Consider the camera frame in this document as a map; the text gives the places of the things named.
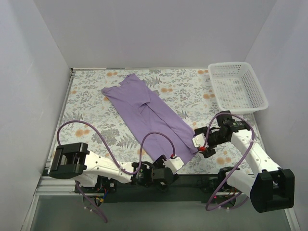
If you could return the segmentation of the purple t shirt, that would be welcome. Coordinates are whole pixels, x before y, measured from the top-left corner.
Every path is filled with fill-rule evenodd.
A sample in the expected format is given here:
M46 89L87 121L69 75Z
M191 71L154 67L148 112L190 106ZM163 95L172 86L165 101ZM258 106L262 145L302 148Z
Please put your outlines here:
M188 163L197 153L192 138L194 131L178 116L145 81L130 74L119 86L102 89L144 151L156 160L173 153Z

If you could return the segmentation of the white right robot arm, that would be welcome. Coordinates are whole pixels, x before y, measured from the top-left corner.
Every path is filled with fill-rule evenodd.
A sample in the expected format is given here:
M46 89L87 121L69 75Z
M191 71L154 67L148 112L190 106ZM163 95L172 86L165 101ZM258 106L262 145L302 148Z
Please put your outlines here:
M268 156L255 141L252 126L230 111L220 112L212 120L217 122L217 127L208 125L194 131L192 141L199 153L209 158L216 153L218 145L230 142L242 157L235 166L219 170L218 186L207 202L206 210L213 210L210 203L220 190L232 188L244 193L259 213L292 208L295 175Z

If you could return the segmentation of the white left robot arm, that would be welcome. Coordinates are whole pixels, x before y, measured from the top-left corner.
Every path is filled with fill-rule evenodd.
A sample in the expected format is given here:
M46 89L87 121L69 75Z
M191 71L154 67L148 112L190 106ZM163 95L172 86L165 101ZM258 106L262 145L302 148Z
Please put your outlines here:
M111 184L159 186L162 190L178 179L177 171L184 163L180 157L160 156L154 163L143 161L114 162L88 150L86 143L72 143L56 147L49 169L55 179L73 179L89 192L113 191Z

